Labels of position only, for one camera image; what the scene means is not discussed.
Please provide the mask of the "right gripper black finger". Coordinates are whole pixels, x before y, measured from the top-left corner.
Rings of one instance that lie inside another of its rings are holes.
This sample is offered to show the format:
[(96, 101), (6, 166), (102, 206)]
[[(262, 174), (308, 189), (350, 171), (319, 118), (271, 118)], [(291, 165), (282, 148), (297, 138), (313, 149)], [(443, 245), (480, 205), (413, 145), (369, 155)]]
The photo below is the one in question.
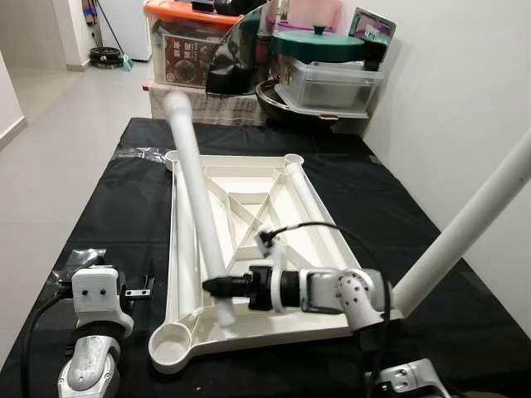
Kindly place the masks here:
[(202, 289), (212, 297), (231, 299), (244, 296), (243, 278), (209, 278), (202, 281)]

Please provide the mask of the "white plastic table top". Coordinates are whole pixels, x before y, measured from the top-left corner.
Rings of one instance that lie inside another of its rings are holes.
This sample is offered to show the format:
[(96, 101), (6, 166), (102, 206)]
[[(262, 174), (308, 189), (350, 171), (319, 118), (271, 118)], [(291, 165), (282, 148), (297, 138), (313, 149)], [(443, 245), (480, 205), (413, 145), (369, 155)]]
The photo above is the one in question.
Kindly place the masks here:
[[(181, 292), (179, 292), (178, 279), (178, 224), (176, 224), (178, 198), (173, 171), (174, 164), (179, 163), (178, 153), (171, 151), (167, 152), (166, 156), (169, 159), (167, 165), (172, 173), (173, 191), (166, 308), (160, 326), (164, 323), (175, 323), (190, 314), (182, 313), (179, 303)], [(285, 170), (285, 165), (288, 163), (302, 163), (303, 167), (302, 157), (294, 154), (281, 157), (202, 155), (201, 162), (227, 275), (242, 276), (249, 273), (249, 268), (253, 266), (270, 266), (270, 261), (263, 257), (258, 246), (257, 238), (262, 229), (280, 232), (275, 243), (284, 244), (287, 250), (285, 270), (326, 268), (329, 255), (324, 250), (319, 236), (316, 235), (316, 230), (311, 226), (333, 229), (335, 245), (340, 247), (345, 261), (348, 262), (348, 269), (367, 270), (362, 268), (341, 232), (334, 227), (333, 217), (311, 182), (309, 182), (311, 191), (321, 207), (325, 222), (308, 221), (306, 208), (297, 196), (295, 187)], [(246, 306), (249, 302), (246, 298), (216, 299), (202, 289), (202, 281), (198, 284), (198, 288), (201, 289), (202, 304), (196, 311), (202, 312), (202, 319), (193, 327), (194, 341), (205, 342), (210, 337), (220, 337), (228, 332), (249, 330), (253, 322), (253, 313), (247, 311)]]

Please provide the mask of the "black tablecloth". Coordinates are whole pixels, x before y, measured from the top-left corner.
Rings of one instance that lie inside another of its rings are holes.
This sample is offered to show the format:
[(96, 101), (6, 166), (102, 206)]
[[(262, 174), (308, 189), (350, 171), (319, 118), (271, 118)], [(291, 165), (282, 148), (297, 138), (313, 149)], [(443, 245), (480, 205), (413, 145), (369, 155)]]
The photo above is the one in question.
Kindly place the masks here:
[[(334, 222), (369, 243), (399, 278), (439, 231), (364, 142), (325, 130), (231, 128), (200, 124), (205, 154), (304, 157), (312, 185)], [(119, 395), (126, 398), (353, 397), (362, 390), (356, 342), (338, 340), (199, 357), (175, 375), (156, 372), (149, 334), (163, 321), (169, 259), (171, 172), (162, 163), (111, 159), (122, 147), (174, 147), (166, 122), (133, 118), (121, 137), (96, 149), (101, 171), (82, 176), (71, 140), (31, 148), (17, 175), (43, 177), (56, 192), (0, 188), (0, 398), (20, 394), (19, 350), (32, 303), (46, 299), (51, 269), (75, 249), (107, 249), (106, 261), (130, 280), (155, 275), (155, 295), (134, 308), (135, 330), (123, 346)], [(413, 341), (449, 386), (511, 398), (529, 394), (529, 339), (467, 265), (458, 265), (414, 312)]]

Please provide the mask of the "black wok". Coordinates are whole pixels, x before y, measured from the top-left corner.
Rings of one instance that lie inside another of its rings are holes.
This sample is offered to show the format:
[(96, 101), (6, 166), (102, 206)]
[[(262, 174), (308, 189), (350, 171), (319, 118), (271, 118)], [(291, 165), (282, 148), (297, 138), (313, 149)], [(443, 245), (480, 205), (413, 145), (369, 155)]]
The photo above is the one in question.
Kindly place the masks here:
[(332, 128), (338, 121), (343, 120), (368, 120), (364, 117), (343, 118), (338, 116), (314, 116), (314, 114), (301, 114), (289, 107), (277, 94), (275, 87), (277, 79), (265, 80), (257, 85), (255, 95), (259, 106), (266, 116), (266, 124), (273, 128), (284, 129), (325, 129)]

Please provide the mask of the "patterned beige cloth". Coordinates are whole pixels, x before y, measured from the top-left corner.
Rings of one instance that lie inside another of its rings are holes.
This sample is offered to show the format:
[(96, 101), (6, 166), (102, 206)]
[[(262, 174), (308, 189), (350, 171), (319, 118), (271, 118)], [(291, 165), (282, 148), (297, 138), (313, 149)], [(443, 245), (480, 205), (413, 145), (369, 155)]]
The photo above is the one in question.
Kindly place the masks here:
[(172, 92), (185, 94), (191, 104), (191, 116), (194, 123), (226, 126), (262, 126), (266, 124), (266, 114), (251, 95), (214, 95), (202, 88), (157, 84), (148, 80), (143, 84), (148, 92), (149, 113), (152, 119), (166, 120), (168, 113), (164, 109), (164, 98)]

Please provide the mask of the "clear plastic container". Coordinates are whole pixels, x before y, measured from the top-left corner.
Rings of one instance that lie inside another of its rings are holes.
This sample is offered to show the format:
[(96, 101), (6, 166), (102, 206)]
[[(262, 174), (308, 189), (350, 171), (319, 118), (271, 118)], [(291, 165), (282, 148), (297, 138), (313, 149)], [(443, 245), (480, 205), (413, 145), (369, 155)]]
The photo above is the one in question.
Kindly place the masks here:
[(369, 102), (385, 79), (384, 73), (364, 70), (357, 63), (304, 63), (280, 56), (275, 91), (299, 113), (367, 119)]

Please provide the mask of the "broom with teal head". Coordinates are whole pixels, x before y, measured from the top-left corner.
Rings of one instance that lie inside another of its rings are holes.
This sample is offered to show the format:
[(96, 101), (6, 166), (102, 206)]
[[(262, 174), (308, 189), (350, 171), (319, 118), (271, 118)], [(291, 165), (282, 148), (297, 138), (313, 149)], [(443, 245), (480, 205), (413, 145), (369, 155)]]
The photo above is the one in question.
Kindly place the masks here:
[(132, 71), (133, 61), (124, 53), (100, 0), (90, 0), (90, 4), (95, 9), (96, 16), (102, 16), (104, 19), (106, 28), (101, 31), (110, 32), (111, 38), (114, 39), (114, 44), (116, 45), (116, 48), (113, 46), (96, 46), (92, 48), (90, 50), (90, 65), (101, 69), (121, 68), (125, 71)]

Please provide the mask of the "black shiny bag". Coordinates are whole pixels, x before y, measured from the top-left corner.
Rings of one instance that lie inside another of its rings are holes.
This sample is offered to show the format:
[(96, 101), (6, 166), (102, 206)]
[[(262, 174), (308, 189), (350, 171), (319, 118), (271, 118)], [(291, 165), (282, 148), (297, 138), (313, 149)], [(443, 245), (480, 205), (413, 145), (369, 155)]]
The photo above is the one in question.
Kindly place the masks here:
[(261, 56), (270, 35), (263, 22), (273, 0), (251, 0), (255, 10), (244, 14), (224, 35), (210, 61), (205, 91), (210, 95), (251, 95), (265, 79)]

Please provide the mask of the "storage box with orange lid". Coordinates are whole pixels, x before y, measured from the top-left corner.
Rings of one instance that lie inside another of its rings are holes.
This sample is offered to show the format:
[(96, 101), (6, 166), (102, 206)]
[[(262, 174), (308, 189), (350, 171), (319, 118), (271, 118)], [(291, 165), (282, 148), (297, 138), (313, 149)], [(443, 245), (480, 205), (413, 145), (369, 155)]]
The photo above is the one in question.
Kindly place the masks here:
[(148, 0), (144, 15), (155, 82), (199, 90), (222, 38), (241, 19), (208, 11), (204, 2), (193, 0)]

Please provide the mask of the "green pot lid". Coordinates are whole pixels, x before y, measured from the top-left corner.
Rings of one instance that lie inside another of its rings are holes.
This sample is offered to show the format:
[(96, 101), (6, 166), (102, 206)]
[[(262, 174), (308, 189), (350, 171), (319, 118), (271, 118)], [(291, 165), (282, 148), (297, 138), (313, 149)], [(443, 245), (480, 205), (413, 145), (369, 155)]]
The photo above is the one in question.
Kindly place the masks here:
[(273, 35), (270, 50), (300, 61), (352, 63), (367, 60), (364, 41), (326, 31), (281, 31)]

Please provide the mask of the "pink plastic box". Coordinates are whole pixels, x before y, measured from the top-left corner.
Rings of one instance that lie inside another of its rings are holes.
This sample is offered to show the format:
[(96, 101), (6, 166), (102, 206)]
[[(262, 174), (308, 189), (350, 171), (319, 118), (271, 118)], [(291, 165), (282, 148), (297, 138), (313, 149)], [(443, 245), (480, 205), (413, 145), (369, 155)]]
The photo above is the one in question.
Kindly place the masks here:
[(317, 26), (334, 32), (342, 16), (341, 0), (287, 0), (278, 26), (285, 30), (313, 32)]

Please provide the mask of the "dark framed picture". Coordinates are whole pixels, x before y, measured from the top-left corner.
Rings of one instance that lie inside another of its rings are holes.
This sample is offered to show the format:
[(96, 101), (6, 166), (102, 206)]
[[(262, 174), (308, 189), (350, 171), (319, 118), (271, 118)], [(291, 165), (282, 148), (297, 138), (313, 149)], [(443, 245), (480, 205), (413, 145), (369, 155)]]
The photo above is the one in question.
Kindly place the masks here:
[(386, 60), (388, 46), (394, 37), (396, 23), (383, 16), (356, 7), (348, 36), (364, 42), (365, 60), (363, 68), (368, 71), (379, 71)]

